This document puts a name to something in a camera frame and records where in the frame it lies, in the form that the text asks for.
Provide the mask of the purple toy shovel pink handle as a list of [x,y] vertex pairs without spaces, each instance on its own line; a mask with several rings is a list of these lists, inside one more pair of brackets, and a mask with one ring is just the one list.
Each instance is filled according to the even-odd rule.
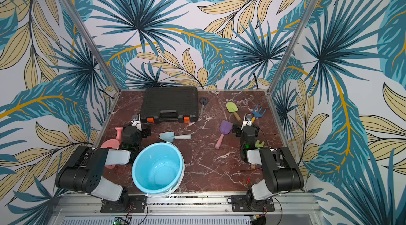
[[220,132],[221,132],[221,135],[220,135],[220,138],[218,139],[218,141],[217,141],[217,143],[216,143],[216,145],[215,145],[215,148],[216,148],[217,150],[220,149],[220,146],[221,146],[221,144],[222,144],[222,141],[223,141],[224,136],[227,135],[227,134],[229,134],[229,133],[231,132],[232,127],[233,127],[233,123],[232,123],[232,122],[229,122],[229,121],[226,121],[226,120],[223,120],[223,121],[222,121],[222,123],[221,123],[221,125],[220,125],[220,128],[219,128],[219,130],[220,130]]

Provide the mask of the light blue toy trowel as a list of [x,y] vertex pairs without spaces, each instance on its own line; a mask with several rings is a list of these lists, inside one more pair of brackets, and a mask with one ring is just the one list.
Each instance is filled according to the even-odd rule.
[[160,140],[172,143],[175,139],[191,139],[192,135],[175,135],[174,132],[165,132],[159,135]]

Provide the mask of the pink toy watering can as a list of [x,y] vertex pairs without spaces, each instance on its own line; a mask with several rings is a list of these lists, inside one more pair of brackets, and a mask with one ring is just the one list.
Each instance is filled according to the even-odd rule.
[[122,143],[123,127],[116,127],[115,130],[117,131],[116,137],[105,141],[101,145],[101,148],[116,149],[116,150],[119,149],[120,144]]

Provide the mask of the light blue plastic bucket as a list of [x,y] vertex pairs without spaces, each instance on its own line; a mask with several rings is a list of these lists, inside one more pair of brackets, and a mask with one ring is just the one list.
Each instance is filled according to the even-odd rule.
[[132,166],[135,186],[149,198],[163,198],[180,186],[185,161],[172,143],[155,143],[143,149]]

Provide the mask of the green toy rake wooden handle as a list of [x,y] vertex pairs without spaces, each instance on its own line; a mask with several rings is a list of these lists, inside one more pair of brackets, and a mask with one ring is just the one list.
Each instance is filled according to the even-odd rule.
[[[265,142],[263,141],[263,142],[260,142],[260,140],[258,139],[257,141],[256,141],[256,143],[255,143],[255,147],[256,148],[263,148],[264,147],[264,145],[265,145]],[[251,169],[252,170],[255,170],[256,169],[256,165],[251,165]]]

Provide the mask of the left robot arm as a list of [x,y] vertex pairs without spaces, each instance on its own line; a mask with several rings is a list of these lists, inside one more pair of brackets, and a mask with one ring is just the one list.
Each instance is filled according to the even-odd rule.
[[103,173],[107,166],[133,163],[142,139],[151,136],[151,127],[133,123],[119,127],[117,133],[123,149],[78,147],[57,174],[55,185],[101,199],[101,213],[143,213],[147,198],[129,196],[128,188],[104,178]]

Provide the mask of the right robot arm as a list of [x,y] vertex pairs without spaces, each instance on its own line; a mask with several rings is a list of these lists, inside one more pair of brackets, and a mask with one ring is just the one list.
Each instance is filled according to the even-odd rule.
[[242,160],[258,165],[263,176],[245,194],[229,198],[233,212],[273,212],[274,196],[303,189],[304,179],[290,149],[259,147],[256,142],[260,128],[256,125],[234,125],[232,133],[240,138]]

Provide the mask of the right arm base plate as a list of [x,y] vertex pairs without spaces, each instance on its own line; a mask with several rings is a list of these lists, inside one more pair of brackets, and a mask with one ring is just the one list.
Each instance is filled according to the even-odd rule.
[[270,199],[255,200],[246,195],[231,195],[227,202],[232,206],[233,212],[274,212],[275,207]]

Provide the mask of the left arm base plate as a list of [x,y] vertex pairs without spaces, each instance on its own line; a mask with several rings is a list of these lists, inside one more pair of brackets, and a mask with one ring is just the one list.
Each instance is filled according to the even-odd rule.
[[147,197],[145,195],[129,195],[118,201],[102,201],[101,213],[143,213]]

